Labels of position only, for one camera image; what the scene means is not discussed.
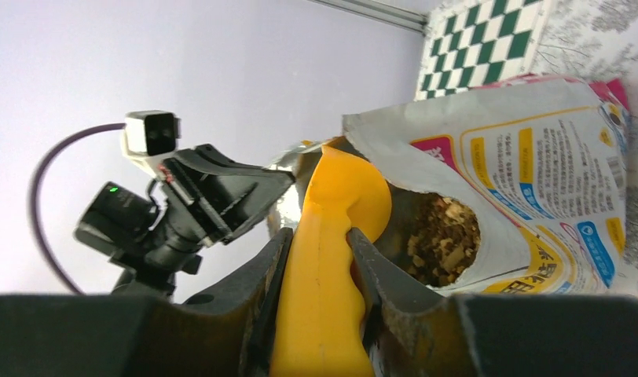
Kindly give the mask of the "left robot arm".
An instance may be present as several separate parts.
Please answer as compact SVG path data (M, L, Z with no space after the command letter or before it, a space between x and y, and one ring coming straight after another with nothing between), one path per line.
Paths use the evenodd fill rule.
M74 232L80 243L124 269L116 294L169 298L176 273L197 273L201 249L249 232L295 178L289 171L237 163L205 144L163 159L152 182L166 196L165 211L155 200L108 182Z

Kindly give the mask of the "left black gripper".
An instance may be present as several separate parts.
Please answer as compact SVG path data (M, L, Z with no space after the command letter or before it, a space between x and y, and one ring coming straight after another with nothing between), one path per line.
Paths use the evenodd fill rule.
M238 163L211 144L178 150L151 167L167 196L151 255L195 255L228 244L261 222L295 183L291 172Z

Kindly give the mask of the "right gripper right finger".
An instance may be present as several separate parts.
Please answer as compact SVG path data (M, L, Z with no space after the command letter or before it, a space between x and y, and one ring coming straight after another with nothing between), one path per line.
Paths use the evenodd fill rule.
M638 376L638 299L619 295L443 297L347 242L366 302L363 344L378 376Z

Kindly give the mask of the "cat food bag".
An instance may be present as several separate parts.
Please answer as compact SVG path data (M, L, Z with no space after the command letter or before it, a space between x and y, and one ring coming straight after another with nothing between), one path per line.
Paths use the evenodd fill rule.
M595 294L625 249L627 131L616 81L524 75L346 115L392 210L376 247L441 295Z

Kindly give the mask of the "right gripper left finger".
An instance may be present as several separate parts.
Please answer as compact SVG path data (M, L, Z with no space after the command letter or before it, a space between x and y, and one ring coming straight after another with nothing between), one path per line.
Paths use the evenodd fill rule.
M0 376L266 376L293 231L173 304L150 295L0 295Z

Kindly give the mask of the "yellow plastic scoop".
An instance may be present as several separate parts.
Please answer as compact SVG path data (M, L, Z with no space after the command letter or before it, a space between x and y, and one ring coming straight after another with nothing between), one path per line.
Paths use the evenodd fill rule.
M347 233L358 228L377 240L389 222L391 194L369 161L329 145L321 151L284 271L269 373L372 376Z

